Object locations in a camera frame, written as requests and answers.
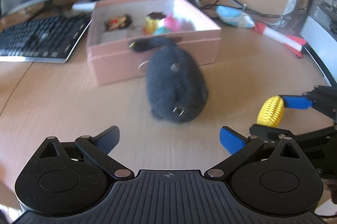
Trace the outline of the yellow corn toy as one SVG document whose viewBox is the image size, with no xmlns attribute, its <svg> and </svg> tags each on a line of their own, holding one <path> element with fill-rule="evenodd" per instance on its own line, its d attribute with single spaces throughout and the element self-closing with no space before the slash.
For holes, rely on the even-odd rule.
<svg viewBox="0 0 337 224">
<path fill-rule="evenodd" d="M 280 96 L 269 98 L 265 101 L 258 113 L 257 124 L 268 127 L 278 127 L 282 120 L 284 109 L 285 103 Z"/>
</svg>

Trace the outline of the red white foam rocket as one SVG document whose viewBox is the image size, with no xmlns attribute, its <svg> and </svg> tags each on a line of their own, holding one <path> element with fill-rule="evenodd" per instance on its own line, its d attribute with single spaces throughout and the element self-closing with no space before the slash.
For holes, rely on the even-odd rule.
<svg viewBox="0 0 337 224">
<path fill-rule="evenodd" d="M 307 43 L 305 39 L 300 37 L 295 37 L 292 35 L 284 35 L 279 33 L 278 31 L 271 29 L 266 24 L 261 22 L 255 22 L 254 30 L 264 35 L 282 45 L 287 47 L 290 51 L 292 51 L 297 57 L 302 58 L 302 49 L 303 46 Z"/>
</svg>

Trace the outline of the black plush toy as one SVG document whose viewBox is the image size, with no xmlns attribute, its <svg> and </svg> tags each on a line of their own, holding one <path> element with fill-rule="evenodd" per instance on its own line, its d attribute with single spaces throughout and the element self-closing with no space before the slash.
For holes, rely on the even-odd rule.
<svg viewBox="0 0 337 224">
<path fill-rule="evenodd" d="M 157 49 L 146 70 L 147 97 L 156 119 L 185 123 L 202 112 L 209 98 L 204 76 L 175 39 L 162 35 L 138 38 L 128 48 L 135 53 Z"/>
</svg>

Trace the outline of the pudding cake toy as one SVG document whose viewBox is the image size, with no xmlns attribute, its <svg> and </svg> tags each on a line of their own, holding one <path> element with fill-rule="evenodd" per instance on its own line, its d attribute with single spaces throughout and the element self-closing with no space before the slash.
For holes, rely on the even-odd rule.
<svg viewBox="0 0 337 224">
<path fill-rule="evenodd" d="M 158 23 L 164 18 L 166 18 L 166 15 L 162 12 L 152 12 L 146 15 L 144 33 L 146 35 L 153 34 L 158 29 Z"/>
</svg>

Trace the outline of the pink pig toy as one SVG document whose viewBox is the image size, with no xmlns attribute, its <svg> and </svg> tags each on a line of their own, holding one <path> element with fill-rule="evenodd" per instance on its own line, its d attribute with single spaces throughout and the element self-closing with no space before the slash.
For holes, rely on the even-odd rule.
<svg viewBox="0 0 337 224">
<path fill-rule="evenodd" d="M 158 27 L 153 34 L 161 35 L 161 34 L 175 33 L 179 31 L 181 31 L 179 21 L 176 18 L 174 18 L 172 14 L 170 14 L 167 17 L 162 18 L 158 22 Z"/>
</svg>

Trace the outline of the black keyboard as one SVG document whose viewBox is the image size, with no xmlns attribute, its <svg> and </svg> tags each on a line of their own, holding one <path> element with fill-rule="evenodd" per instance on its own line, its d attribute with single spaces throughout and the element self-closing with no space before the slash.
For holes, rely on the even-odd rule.
<svg viewBox="0 0 337 224">
<path fill-rule="evenodd" d="M 1 31 L 1 61 L 65 63 L 90 23 L 86 15 L 57 15 L 10 26 Z"/>
</svg>

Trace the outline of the white power strip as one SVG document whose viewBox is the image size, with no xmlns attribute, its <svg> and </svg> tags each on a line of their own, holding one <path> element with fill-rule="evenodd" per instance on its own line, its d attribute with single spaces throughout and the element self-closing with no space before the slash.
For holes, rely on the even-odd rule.
<svg viewBox="0 0 337 224">
<path fill-rule="evenodd" d="M 91 13 L 95 8 L 95 4 L 96 2 L 78 1 L 72 5 L 71 9 L 75 13 Z"/>
</svg>

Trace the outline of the blocky figure keychain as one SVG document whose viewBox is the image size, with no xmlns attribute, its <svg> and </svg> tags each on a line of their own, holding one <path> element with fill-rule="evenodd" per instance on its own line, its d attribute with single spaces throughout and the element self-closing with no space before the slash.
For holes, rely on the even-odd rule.
<svg viewBox="0 0 337 224">
<path fill-rule="evenodd" d="M 119 29 L 126 29 L 132 25 L 132 17 L 125 14 L 119 17 L 112 17 L 104 23 L 106 31 L 114 31 Z"/>
</svg>

